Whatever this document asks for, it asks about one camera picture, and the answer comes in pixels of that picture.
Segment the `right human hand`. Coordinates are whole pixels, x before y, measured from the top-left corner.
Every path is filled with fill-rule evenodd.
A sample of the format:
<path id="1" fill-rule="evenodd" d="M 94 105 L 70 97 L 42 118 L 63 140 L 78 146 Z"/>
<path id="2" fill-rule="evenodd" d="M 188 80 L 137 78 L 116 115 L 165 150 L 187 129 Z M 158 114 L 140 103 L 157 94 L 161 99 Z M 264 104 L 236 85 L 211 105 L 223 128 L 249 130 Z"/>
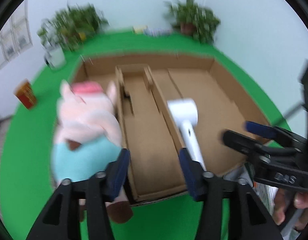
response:
<path id="1" fill-rule="evenodd" d="M 277 225 L 280 225 L 285 220 L 285 211 L 288 206 L 286 203 L 286 192 L 284 189 L 278 189 L 274 198 L 273 220 Z M 295 224 L 296 231 L 300 232 L 304 230 L 308 223 L 308 193 L 298 192 L 292 200 L 296 209 L 304 210 L 298 222 Z"/>

